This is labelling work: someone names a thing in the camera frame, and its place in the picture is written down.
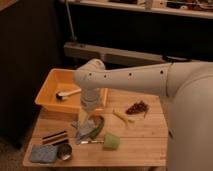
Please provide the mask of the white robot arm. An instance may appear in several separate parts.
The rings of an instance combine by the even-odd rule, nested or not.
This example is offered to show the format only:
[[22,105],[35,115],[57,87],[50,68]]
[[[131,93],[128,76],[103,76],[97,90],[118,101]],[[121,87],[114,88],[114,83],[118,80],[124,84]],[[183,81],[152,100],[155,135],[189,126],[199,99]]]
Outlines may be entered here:
[[102,88],[170,101],[166,171],[213,171],[213,62],[178,62],[107,70],[92,59],[74,71],[82,107],[91,110]]

